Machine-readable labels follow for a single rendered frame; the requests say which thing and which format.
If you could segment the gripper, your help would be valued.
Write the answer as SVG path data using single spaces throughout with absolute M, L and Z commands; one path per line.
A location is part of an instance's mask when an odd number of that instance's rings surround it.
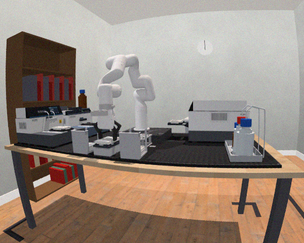
M 116 129 L 116 127 L 117 129 Z M 116 113 L 115 110 L 109 109 L 108 110 L 108 116 L 97 116 L 97 123 L 94 125 L 95 130 L 98 133 L 98 138 L 102 139 L 102 129 L 111 129 L 113 131 L 112 137 L 113 141 L 117 140 L 117 132 L 121 128 L 121 124 L 117 122 Z

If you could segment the brown glass bottle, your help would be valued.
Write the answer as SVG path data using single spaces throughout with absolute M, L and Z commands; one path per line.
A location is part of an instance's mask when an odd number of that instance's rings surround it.
M 78 96 L 79 107 L 87 108 L 87 96 Z

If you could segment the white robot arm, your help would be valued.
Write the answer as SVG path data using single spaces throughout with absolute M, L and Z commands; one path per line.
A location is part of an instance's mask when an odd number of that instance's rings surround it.
M 119 85 L 110 83 L 120 79 L 124 75 L 126 67 L 133 88 L 145 88 L 133 93 L 135 103 L 135 131 L 149 130 L 147 127 L 147 105 L 145 101 L 153 101 L 156 97 L 152 79 L 148 75 L 140 75 L 139 60 L 134 54 L 117 55 L 106 60 L 106 68 L 110 70 L 99 82 L 97 96 L 99 97 L 99 110 L 91 111 L 91 116 L 108 116 L 108 110 L 115 108 L 113 98 L 121 95 Z M 99 90 L 99 91 L 98 91 Z M 106 109 L 106 110 L 104 110 Z

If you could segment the white plastic bottle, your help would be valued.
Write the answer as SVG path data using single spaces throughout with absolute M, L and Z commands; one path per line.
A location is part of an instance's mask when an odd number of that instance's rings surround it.
M 245 134 L 237 131 L 236 155 L 253 155 L 254 132 Z

